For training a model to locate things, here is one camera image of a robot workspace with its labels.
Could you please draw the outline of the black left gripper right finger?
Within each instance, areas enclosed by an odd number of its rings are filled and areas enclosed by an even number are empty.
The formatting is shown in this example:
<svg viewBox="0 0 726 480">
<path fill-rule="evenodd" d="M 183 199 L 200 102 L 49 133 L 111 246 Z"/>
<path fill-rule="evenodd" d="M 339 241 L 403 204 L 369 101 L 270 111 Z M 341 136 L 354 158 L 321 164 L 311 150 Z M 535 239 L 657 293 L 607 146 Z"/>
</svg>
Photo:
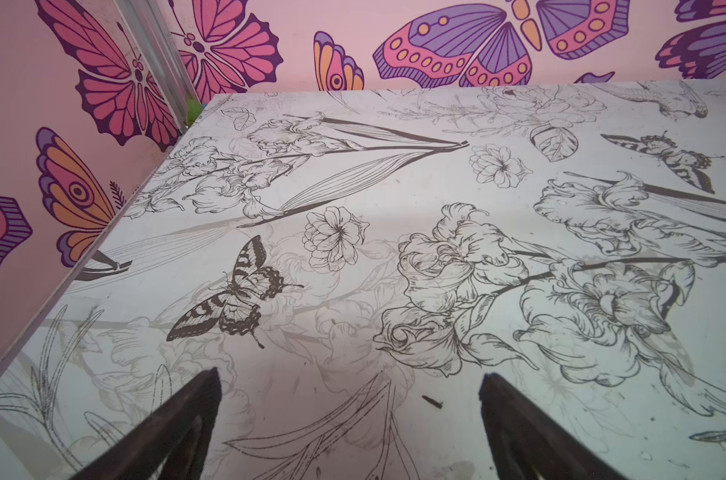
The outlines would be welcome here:
<svg viewBox="0 0 726 480">
<path fill-rule="evenodd" d="M 500 479 L 623 478 L 501 375 L 483 377 L 479 400 Z"/>
</svg>

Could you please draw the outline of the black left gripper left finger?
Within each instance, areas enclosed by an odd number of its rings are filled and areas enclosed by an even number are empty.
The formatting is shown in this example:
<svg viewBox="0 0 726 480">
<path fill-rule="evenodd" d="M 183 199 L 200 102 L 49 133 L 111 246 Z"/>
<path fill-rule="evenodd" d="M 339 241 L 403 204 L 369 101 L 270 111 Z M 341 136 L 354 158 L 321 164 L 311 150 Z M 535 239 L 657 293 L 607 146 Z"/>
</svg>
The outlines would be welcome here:
<svg viewBox="0 0 726 480">
<path fill-rule="evenodd" d="M 177 391 L 116 446 L 76 473 L 76 479 L 199 479 L 222 390 L 216 368 Z"/>
</svg>

